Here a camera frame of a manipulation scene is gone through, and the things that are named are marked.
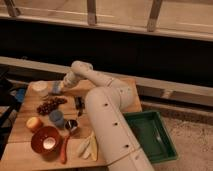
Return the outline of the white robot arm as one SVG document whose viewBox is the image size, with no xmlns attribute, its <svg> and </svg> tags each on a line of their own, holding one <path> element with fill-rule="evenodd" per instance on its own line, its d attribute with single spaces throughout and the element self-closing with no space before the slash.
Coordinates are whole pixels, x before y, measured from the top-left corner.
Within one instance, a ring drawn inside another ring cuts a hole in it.
<svg viewBox="0 0 213 171">
<path fill-rule="evenodd" d="M 132 88 L 82 61 L 72 63 L 63 88 L 75 87 L 82 79 L 95 85 L 86 94 L 85 109 L 109 171 L 154 171 L 122 114 L 134 101 Z"/>
</svg>

